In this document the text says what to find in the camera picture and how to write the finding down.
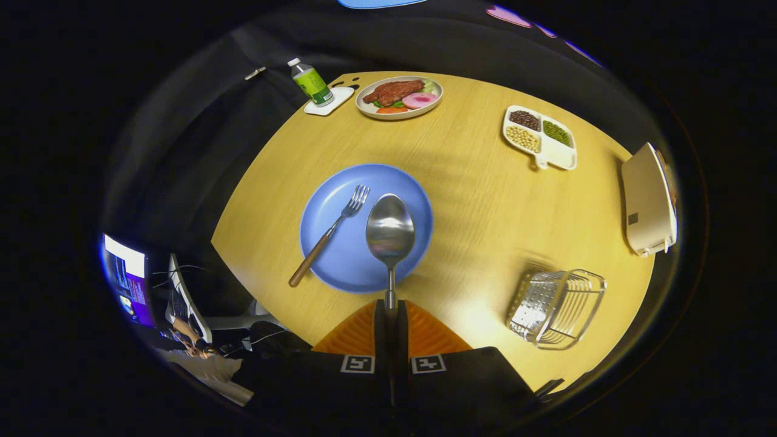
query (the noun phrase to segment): bean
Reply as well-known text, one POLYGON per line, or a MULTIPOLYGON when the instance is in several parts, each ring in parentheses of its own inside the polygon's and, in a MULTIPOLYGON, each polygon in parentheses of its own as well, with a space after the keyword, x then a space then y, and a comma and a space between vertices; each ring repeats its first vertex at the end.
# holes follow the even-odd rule
POLYGON ((545 135, 548 135, 550 138, 553 138, 563 145, 572 147, 570 145, 570 135, 559 125, 544 120, 542 122, 542 130, 545 132, 545 135))
POLYGON ((507 137, 520 147, 531 150, 534 153, 539 153, 539 140, 525 129, 519 128, 518 126, 508 126, 507 137))
POLYGON ((527 128, 539 131, 539 118, 531 115, 531 113, 525 110, 516 110, 510 113, 510 121, 518 123, 527 128))

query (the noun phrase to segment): metal spoon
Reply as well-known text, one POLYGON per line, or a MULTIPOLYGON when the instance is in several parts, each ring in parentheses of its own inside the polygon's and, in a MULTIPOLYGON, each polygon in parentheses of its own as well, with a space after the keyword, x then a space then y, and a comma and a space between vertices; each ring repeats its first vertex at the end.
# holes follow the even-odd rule
POLYGON ((381 196, 370 211, 366 235, 370 252, 388 268, 385 306, 387 315, 393 317, 397 311, 394 268, 416 242, 416 228, 405 202, 394 194, 381 196))

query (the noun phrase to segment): metal basket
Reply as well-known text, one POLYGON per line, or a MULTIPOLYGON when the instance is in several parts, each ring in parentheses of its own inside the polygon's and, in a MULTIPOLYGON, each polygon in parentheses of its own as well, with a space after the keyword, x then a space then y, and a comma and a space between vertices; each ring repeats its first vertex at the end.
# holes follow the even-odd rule
POLYGON ((507 325, 537 348, 569 349, 585 334, 606 288, 603 277, 582 269, 536 273, 510 308, 507 325))

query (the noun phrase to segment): wooden table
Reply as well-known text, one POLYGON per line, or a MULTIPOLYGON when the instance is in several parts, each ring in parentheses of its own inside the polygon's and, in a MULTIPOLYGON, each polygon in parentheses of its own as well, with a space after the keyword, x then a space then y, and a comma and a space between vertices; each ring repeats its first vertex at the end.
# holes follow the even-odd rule
POLYGON ((558 378, 566 382, 557 390, 564 388, 612 350, 650 281, 653 257, 636 256, 625 241, 618 168, 631 155, 574 114, 491 83, 417 72, 354 73, 333 83, 364 87, 399 75, 437 80, 445 90, 440 105, 408 120, 377 121, 358 111, 357 91, 327 117, 300 108, 240 180, 214 232, 216 251, 265 308, 315 344, 383 293, 340 292, 312 273, 289 287, 303 258, 302 211, 315 189, 343 168, 399 167, 423 186, 434 210, 431 245, 399 283, 399 298, 422 306, 474 348, 499 348, 532 389, 558 378), (501 124, 512 104, 573 132, 575 170, 533 170, 533 157, 507 144, 501 124), (567 351, 539 350, 505 326, 519 277, 536 262, 584 268, 608 281, 587 333, 567 351))

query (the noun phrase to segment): plastic bottle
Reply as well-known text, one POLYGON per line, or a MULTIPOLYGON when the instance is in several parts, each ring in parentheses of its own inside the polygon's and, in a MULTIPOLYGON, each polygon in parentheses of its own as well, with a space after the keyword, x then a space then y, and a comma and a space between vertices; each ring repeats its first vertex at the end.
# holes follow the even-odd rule
POLYGON ((301 64, 299 58, 288 62, 291 67, 291 77, 302 88, 302 91, 310 97, 317 107, 324 107, 335 101, 332 91, 321 79, 315 68, 307 64, 301 64))

